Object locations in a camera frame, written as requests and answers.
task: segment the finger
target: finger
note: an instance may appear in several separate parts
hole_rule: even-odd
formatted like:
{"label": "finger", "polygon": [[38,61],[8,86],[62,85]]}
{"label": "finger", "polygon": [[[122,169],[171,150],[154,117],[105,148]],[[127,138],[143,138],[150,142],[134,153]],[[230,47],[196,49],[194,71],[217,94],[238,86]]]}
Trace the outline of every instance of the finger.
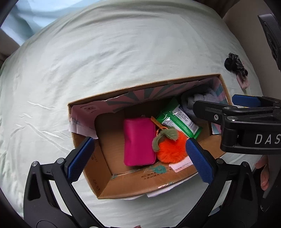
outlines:
{"label": "finger", "polygon": [[261,159],[255,164],[256,169],[260,169],[261,167],[268,164],[268,157],[267,155],[263,155]]}
{"label": "finger", "polygon": [[268,165],[264,167],[264,169],[260,173],[260,185],[265,186],[269,179],[269,170]]}
{"label": "finger", "polygon": [[266,185],[265,186],[263,186],[263,187],[261,187],[262,188],[262,190],[267,190],[267,188],[268,188],[268,186],[269,186],[269,181],[266,183]]}

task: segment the orange pom-pom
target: orange pom-pom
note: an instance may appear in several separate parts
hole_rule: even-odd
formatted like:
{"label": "orange pom-pom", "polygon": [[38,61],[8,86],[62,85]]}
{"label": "orange pom-pom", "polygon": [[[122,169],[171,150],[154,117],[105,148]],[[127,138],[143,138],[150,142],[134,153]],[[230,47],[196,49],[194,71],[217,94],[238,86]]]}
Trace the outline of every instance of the orange pom-pom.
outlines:
{"label": "orange pom-pom", "polygon": [[178,163],[186,156],[185,143],[187,136],[178,131],[178,139],[176,141],[165,137],[164,141],[159,143],[160,150],[157,152],[157,158],[163,163]]}

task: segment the gray towel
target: gray towel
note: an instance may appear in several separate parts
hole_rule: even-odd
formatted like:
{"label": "gray towel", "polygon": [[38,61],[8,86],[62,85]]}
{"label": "gray towel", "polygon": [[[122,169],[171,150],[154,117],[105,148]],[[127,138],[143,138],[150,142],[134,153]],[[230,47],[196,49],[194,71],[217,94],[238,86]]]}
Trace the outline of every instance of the gray towel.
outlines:
{"label": "gray towel", "polygon": [[219,103],[219,99],[208,85],[200,85],[185,91],[181,96],[182,108],[191,120],[196,119],[193,112],[195,101],[210,101]]}

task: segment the blue textured pad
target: blue textured pad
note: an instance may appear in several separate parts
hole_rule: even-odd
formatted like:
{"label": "blue textured pad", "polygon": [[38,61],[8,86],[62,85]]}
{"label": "blue textured pad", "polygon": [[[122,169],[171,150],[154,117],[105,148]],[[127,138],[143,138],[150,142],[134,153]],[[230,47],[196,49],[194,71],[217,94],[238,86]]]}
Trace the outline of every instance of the blue textured pad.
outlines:
{"label": "blue textured pad", "polygon": [[94,139],[89,138],[68,166],[67,179],[69,183],[78,181],[94,150],[95,141]]}
{"label": "blue textured pad", "polygon": [[232,102],[235,105],[240,105],[249,108],[260,107],[260,100],[257,97],[235,94],[232,97]]}
{"label": "blue textured pad", "polygon": [[214,178],[212,166],[191,140],[186,141],[185,149],[202,180],[210,184]]}

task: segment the open box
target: open box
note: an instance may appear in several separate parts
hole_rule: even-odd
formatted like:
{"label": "open box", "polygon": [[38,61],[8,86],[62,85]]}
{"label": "open box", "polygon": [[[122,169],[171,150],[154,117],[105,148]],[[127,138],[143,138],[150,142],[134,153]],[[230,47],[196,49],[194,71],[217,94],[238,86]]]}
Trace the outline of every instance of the open box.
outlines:
{"label": "open box", "polygon": [[[194,76],[134,86],[87,97],[68,104],[70,130],[75,148],[85,136],[95,140],[95,150],[84,175],[99,199],[131,197],[155,191],[197,171],[193,165],[175,172],[160,161],[145,167],[124,164],[123,120],[145,115],[156,117],[172,97],[200,84],[208,83],[221,103],[231,103],[220,74]],[[203,127],[197,141],[214,158],[221,157],[219,127],[207,121],[196,122]]]}

